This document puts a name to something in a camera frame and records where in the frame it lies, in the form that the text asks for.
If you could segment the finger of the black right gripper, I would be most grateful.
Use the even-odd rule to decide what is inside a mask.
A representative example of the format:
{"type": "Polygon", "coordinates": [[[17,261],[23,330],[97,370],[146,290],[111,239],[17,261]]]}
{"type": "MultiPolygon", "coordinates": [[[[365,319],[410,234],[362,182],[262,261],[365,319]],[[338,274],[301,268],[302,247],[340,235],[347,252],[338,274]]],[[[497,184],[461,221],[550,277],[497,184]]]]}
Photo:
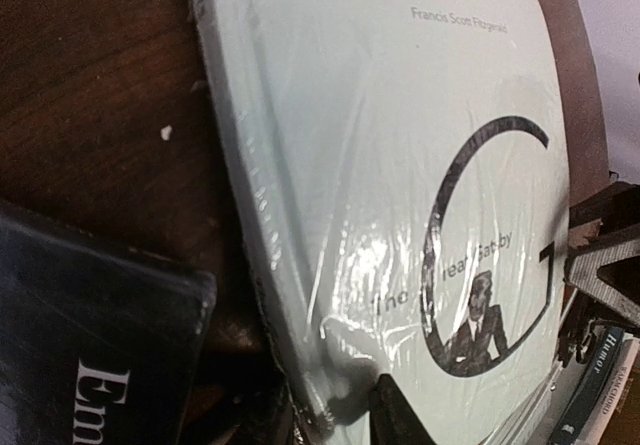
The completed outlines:
{"type": "Polygon", "coordinates": [[[598,222],[604,230],[571,248],[564,281],[575,294],[567,320],[639,326],[639,187],[617,181],[570,207],[569,227],[598,222]]]}

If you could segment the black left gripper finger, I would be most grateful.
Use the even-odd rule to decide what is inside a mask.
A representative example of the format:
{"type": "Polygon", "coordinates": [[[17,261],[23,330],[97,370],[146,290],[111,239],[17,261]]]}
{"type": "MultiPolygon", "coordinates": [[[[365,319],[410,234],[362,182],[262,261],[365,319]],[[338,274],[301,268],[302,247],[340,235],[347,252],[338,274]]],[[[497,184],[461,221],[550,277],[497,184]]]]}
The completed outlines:
{"type": "Polygon", "coordinates": [[[369,393],[371,445],[435,445],[393,377],[381,374],[369,393]]]}

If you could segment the pale green notebook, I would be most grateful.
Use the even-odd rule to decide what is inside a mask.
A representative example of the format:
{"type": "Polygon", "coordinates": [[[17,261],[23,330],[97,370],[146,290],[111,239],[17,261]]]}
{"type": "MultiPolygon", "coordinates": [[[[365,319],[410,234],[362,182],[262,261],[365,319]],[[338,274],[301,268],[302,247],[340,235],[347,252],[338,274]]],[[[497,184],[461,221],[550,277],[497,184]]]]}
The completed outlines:
{"type": "Polygon", "coordinates": [[[318,444],[439,444],[549,373],[569,170],[538,0],[192,0],[269,340],[318,444]]]}

